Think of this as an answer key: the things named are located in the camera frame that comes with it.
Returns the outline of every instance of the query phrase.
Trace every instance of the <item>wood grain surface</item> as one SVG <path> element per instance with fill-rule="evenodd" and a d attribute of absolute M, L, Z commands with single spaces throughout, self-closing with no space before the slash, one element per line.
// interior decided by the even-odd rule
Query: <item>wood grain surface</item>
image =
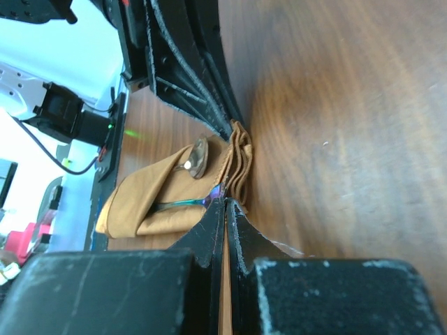
<path fill-rule="evenodd" d="M 447 1 L 226 0 L 228 71 L 255 149 L 249 217 L 327 258 L 400 258 L 447 318 Z M 133 94 L 122 179 L 204 127 Z M 110 241 L 164 248 L 177 235 Z"/>

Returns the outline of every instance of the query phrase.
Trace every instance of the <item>white device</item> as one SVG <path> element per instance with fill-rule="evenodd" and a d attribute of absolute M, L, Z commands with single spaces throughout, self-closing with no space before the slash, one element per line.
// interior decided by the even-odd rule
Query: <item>white device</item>
<path fill-rule="evenodd" d="M 0 62 L 0 107 L 22 121 L 35 117 L 33 109 L 42 105 L 47 93 L 43 83 L 42 79 Z"/>

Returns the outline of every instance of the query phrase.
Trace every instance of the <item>tan cloth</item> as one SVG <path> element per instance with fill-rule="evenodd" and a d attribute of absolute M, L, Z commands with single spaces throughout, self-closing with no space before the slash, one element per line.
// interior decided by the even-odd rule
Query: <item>tan cloth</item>
<path fill-rule="evenodd" d="M 207 169 L 200 179 L 193 179 L 186 170 L 173 172 L 177 164 L 188 159 L 192 144 L 125 178 L 104 204 L 96 231 L 120 238 L 189 230 L 202 218 L 204 207 L 183 206 L 150 213 L 152 204 L 204 198 L 227 177 L 228 195 L 243 205 L 253 152 L 251 139 L 240 122 L 234 121 L 232 126 L 230 143 L 217 136 L 208 138 Z"/>

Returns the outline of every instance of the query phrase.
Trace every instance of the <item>green led light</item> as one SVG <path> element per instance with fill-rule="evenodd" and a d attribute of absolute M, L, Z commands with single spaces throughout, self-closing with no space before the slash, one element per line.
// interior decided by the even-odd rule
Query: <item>green led light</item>
<path fill-rule="evenodd" d="M 139 133 L 137 133 L 136 131 L 131 131 L 128 129 L 128 130 L 124 131 L 124 133 L 130 137 L 141 138 L 141 135 Z"/>

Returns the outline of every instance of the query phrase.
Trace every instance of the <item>pink object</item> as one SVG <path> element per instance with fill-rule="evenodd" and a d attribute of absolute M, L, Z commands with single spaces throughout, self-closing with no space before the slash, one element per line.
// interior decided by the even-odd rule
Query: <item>pink object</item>
<path fill-rule="evenodd" d="M 37 241 L 36 244 L 41 239 L 42 234 L 49 234 L 50 233 L 50 225 L 48 224 L 40 224 L 40 227 L 37 227 L 35 223 L 30 223 L 25 228 L 23 232 L 16 232 L 11 231 L 8 235 L 8 238 L 6 239 L 5 244 L 5 250 L 12 251 L 17 255 L 17 258 L 19 259 L 20 265 L 23 265 L 25 261 L 30 256 L 29 244 L 31 242 L 31 239 L 34 234 L 35 229 L 39 229 L 37 233 Z"/>

